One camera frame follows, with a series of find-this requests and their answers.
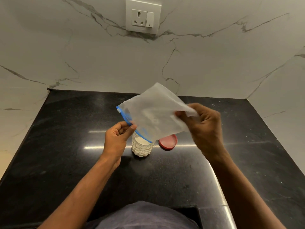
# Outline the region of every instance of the person's left arm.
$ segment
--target person's left arm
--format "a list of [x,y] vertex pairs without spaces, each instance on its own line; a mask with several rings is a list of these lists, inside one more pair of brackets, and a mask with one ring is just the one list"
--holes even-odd
[[109,177],[119,166],[126,141],[135,129],[135,125],[129,127],[123,121],[106,131],[104,151],[97,163],[38,229],[78,229],[84,226]]

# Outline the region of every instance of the person's right arm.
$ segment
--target person's right arm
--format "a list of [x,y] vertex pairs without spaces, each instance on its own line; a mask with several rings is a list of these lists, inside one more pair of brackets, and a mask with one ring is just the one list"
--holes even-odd
[[224,148],[220,113],[201,104],[189,106],[200,115],[201,123],[185,112],[176,115],[186,123],[192,138],[210,162],[238,229],[285,229]]

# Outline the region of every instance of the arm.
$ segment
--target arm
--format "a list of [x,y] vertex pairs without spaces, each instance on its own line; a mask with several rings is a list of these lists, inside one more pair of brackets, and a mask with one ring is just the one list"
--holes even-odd
[[135,129],[135,125],[129,127],[126,122],[119,122],[106,131],[104,151],[97,163],[38,229],[83,227],[109,177],[119,166],[126,141]]
[[186,123],[193,140],[210,162],[238,229],[285,229],[224,148],[220,113],[201,104],[189,104],[201,118],[197,123],[185,112],[176,115]]

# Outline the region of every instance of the forearm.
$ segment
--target forearm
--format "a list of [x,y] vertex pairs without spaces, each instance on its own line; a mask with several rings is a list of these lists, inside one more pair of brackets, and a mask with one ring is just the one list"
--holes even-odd
[[115,160],[101,156],[63,203],[39,229],[78,229],[87,221],[102,189],[111,176]]
[[232,161],[223,148],[222,156],[211,159],[224,196],[228,202],[238,229],[268,228],[284,229],[255,188]]

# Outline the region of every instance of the hand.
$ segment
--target hand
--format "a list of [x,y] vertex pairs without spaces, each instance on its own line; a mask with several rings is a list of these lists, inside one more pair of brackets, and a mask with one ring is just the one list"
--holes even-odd
[[185,111],[177,111],[179,117],[189,128],[193,141],[208,159],[213,159],[223,153],[223,139],[220,113],[198,103],[189,104],[200,116],[198,123],[192,117],[187,117]]
[[105,146],[101,156],[110,156],[115,161],[117,168],[121,161],[121,156],[126,147],[127,139],[134,133],[136,125],[129,126],[125,121],[121,121],[105,133]]

